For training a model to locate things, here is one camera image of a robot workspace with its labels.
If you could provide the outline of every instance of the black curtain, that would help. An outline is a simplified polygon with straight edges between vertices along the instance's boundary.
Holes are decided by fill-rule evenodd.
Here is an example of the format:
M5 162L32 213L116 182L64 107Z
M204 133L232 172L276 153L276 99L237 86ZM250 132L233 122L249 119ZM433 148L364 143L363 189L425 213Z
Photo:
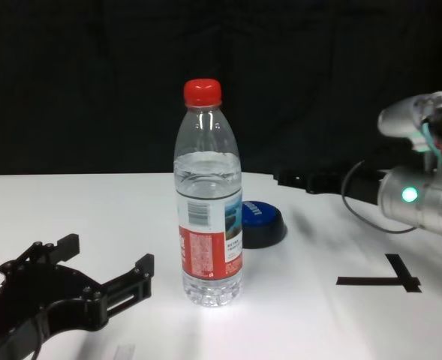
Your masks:
M442 0L0 0L0 174L171 171L195 77L244 171L356 161L442 90Z

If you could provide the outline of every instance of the plastic bottle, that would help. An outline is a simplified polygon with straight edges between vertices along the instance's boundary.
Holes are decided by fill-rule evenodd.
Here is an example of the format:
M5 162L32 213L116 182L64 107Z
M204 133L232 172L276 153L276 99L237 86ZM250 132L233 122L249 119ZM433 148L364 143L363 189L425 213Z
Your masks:
M241 288L241 163L219 110L219 82L190 80L184 98L188 111L174 154L184 290L192 302L214 307Z

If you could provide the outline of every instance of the red bottle cap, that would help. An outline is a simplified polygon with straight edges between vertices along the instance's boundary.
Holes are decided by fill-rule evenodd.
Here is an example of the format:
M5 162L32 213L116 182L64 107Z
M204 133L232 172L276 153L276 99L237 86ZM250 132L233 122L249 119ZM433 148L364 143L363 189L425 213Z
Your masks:
M214 107L221 104L221 84L215 79L193 79L184 85L188 107Z

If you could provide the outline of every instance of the led indicator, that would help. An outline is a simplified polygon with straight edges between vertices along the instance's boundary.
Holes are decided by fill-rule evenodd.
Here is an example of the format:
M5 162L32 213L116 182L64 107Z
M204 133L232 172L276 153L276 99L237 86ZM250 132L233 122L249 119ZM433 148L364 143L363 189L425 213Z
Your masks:
M418 196L419 196L419 194L417 193L417 190L415 187L406 187L402 191L402 199L406 203L411 203L411 202L415 201Z

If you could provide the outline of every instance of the blue button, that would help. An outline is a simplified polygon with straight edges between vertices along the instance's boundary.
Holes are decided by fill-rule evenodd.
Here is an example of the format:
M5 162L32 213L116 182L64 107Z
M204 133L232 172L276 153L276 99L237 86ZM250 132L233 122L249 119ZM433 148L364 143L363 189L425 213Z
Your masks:
M261 201L242 203L242 224L248 227L263 227L275 220L275 207Z

